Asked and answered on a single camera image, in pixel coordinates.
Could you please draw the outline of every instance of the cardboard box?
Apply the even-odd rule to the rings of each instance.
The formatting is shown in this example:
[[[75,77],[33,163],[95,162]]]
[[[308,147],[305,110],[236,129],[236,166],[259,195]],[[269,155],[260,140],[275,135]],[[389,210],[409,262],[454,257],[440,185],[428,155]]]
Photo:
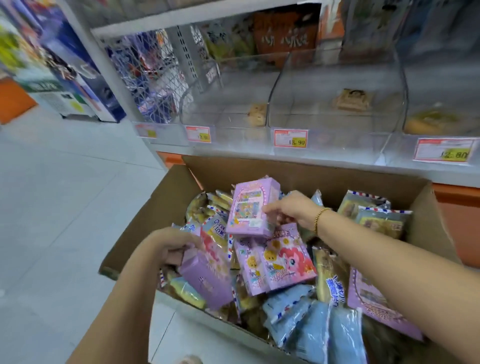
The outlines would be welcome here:
[[[192,173],[206,191],[229,191],[232,183],[257,180],[266,174],[280,183],[283,192],[299,190],[307,196],[318,188],[325,206],[338,207],[347,190],[365,191],[387,197],[395,209],[410,209],[414,213],[407,241],[460,264],[454,245],[445,230],[432,183],[423,178],[304,165],[271,160],[239,158],[184,157],[186,165],[175,165],[154,190],[125,232],[102,262],[99,273],[115,279],[137,245],[153,230],[183,225],[185,210],[201,189]],[[268,345],[248,331],[213,318],[186,303],[157,292],[156,299],[176,309],[180,314],[205,324],[227,337],[271,357],[285,353]],[[451,355],[431,344],[427,352],[416,352],[409,363],[425,362],[430,355],[439,355],[442,363],[455,362]],[[296,358],[289,357],[289,363]]]

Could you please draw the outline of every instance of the person's left arm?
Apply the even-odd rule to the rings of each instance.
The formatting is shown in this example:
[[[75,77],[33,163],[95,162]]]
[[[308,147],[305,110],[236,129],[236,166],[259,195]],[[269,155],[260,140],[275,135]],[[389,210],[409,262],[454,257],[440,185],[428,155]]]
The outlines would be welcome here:
[[[67,363],[147,363],[158,271],[164,264],[181,261],[188,243],[201,249],[198,236],[175,228],[156,230],[146,237]]]

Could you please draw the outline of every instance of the white tile floor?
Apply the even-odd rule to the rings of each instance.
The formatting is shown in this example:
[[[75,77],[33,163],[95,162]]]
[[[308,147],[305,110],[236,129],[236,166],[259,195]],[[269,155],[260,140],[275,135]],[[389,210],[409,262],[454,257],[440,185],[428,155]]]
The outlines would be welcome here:
[[[114,282],[106,253],[165,172],[132,126],[37,107],[0,129],[0,363],[63,363]],[[265,363],[155,303],[149,358]]]

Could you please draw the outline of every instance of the person's right arm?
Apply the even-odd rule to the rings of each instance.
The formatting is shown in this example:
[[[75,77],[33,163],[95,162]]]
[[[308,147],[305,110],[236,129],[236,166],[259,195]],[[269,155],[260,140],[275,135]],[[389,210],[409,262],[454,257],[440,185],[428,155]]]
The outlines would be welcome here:
[[[310,230],[321,209],[298,191],[264,206]],[[330,210],[321,214],[316,233],[430,339],[466,363],[479,362],[479,273]]]

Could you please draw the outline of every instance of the pink snack box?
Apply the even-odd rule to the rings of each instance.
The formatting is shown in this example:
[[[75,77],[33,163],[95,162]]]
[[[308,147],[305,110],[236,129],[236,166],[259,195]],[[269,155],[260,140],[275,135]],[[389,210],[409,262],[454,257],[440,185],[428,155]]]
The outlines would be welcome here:
[[[273,237],[266,239],[263,244],[258,242],[255,250],[260,257],[263,274],[271,290],[291,286],[317,276],[296,223],[278,227]]]
[[[250,296],[269,291],[265,277],[261,276],[260,259],[254,251],[253,238],[234,239],[233,242],[239,260],[243,281]]]
[[[208,253],[187,250],[179,273],[205,299],[212,310],[233,301],[229,270],[223,261],[216,262]]]
[[[388,302],[380,291],[355,268],[350,269],[347,304],[351,308],[361,307],[364,314],[402,334],[417,340],[423,339],[420,329],[388,307]]]
[[[228,217],[227,232],[243,236],[272,237],[276,217],[267,218],[262,206],[278,200],[280,184],[273,178],[238,183]]]

